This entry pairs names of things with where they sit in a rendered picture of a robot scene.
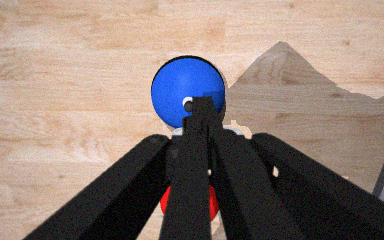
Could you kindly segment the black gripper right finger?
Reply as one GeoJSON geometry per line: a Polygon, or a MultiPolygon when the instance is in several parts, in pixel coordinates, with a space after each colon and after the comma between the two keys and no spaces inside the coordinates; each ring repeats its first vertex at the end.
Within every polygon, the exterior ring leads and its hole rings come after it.
{"type": "Polygon", "coordinates": [[[384,201],[271,134],[223,126],[202,100],[227,240],[384,240],[384,201]]]}

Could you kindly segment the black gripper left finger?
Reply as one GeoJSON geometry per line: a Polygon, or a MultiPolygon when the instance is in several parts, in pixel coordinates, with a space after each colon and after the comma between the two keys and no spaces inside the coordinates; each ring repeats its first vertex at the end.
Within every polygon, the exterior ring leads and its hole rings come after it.
{"type": "Polygon", "coordinates": [[[136,240],[169,186],[158,240],[212,240],[202,96],[171,139],[145,137],[22,240],[136,240]]]}

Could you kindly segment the blue bell dome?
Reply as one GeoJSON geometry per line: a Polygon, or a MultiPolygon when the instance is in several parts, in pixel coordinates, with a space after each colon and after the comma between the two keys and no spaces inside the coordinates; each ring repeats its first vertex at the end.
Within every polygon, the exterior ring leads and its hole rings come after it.
{"type": "Polygon", "coordinates": [[[225,100],[224,81],[209,61],[192,55],[175,57],[156,72],[151,99],[157,115],[173,128],[192,115],[192,96],[211,96],[218,114],[225,100]]]}

